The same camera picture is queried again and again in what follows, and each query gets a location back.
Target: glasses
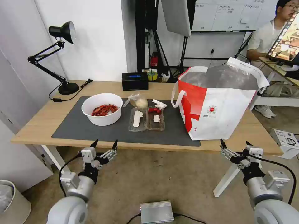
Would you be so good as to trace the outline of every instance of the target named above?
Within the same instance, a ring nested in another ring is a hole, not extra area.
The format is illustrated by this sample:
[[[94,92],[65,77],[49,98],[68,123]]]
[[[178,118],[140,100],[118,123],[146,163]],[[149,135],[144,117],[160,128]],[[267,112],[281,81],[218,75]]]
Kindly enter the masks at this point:
[[[298,5],[286,5],[286,6],[290,7],[291,9],[295,9],[295,10],[299,9]]]

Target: lamp arm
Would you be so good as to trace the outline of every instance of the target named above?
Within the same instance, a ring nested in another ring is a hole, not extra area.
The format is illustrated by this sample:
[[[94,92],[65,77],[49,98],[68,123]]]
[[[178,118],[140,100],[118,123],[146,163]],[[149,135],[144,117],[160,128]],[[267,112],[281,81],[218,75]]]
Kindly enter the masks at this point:
[[[59,46],[58,49],[56,49],[55,51],[52,51],[51,53],[48,53],[48,54],[42,54],[44,53],[45,51],[55,47],[55,46]],[[56,53],[57,51],[60,51],[61,49],[63,49],[64,47],[64,42],[59,40],[57,41],[55,44],[53,44],[52,46],[44,49],[43,51],[33,55],[33,56],[29,56],[28,57],[28,61],[35,65],[36,67],[38,67],[39,69],[43,70],[44,72],[48,73],[50,76],[54,77],[55,79],[59,80],[60,82],[62,82],[62,84],[67,84],[68,82],[66,81],[65,78],[62,78],[61,76],[57,75],[56,73],[54,72],[51,72],[49,69],[45,68],[44,66],[40,65],[39,64],[39,61],[49,57],[50,55]]]

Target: lamp head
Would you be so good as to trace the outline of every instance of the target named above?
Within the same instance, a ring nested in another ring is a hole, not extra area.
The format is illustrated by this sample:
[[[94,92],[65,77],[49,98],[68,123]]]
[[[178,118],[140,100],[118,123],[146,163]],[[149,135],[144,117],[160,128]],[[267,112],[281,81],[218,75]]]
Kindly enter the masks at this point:
[[[76,39],[75,26],[72,21],[66,22],[61,27],[50,26],[49,33],[55,38],[62,37],[71,44],[74,44],[74,40]]]

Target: desk lamp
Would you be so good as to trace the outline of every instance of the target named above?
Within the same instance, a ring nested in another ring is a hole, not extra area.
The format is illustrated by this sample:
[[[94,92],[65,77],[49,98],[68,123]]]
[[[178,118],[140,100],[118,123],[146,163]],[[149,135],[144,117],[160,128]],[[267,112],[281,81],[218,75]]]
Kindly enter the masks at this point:
[[[44,66],[40,65],[39,62],[50,55],[56,53],[57,51],[60,51],[64,47],[64,41],[61,40],[61,38],[64,38],[67,42],[74,44],[74,40],[76,39],[76,31],[73,22],[69,21],[63,24],[61,27],[58,26],[50,26],[49,27],[49,33],[51,36],[55,37],[56,40],[58,40],[55,44],[52,46],[46,48],[45,50],[28,57],[28,61],[35,65],[36,67],[40,68],[44,72],[48,73],[50,76],[54,77],[55,79],[59,80],[61,82],[61,86],[58,88],[58,92],[62,95],[69,95],[72,93],[75,93],[79,90],[79,86],[76,83],[68,82],[65,77],[60,76],[54,72],[51,72]],[[48,53],[48,54],[42,54],[45,51],[58,46],[59,48]]]

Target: trash can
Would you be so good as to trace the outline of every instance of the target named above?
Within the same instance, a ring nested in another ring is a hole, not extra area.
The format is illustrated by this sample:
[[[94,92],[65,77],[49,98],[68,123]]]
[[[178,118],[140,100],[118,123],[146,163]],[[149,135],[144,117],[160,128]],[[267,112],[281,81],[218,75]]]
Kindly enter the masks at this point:
[[[31,211],[30,202],[17,190],[12,182],[0,180],[0,184],[11,186],[14,190],[9,206],[4,213],[0,213],[0,223],[23,224]]]

